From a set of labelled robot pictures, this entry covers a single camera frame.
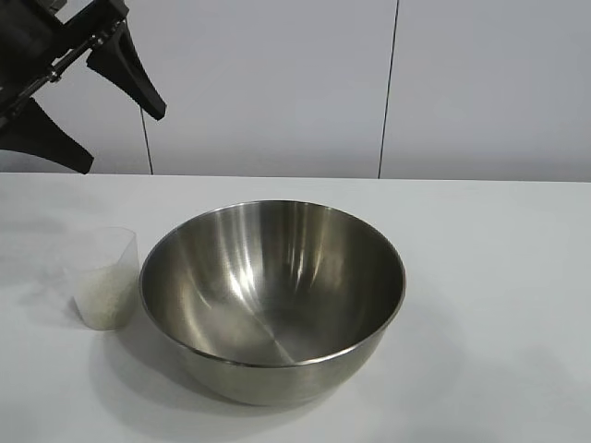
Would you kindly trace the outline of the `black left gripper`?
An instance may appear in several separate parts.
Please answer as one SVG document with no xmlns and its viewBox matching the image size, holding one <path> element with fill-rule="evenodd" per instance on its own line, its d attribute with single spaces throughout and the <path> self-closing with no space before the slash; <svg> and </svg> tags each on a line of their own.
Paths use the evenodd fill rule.
<svg viewBox="0 0 591 443">
<path fill-rule="evenodd" d="M 1 150 L 25 153 L 87 174 L 94 157 L 34 100 L 88 50 L 87 67 L 116 85 L 159 121 L 165 101 L 140 62 L 123 1 L 92 1 L 70 20 L 55 16 L 63 1 L 1 3 Z"/>
</svg>

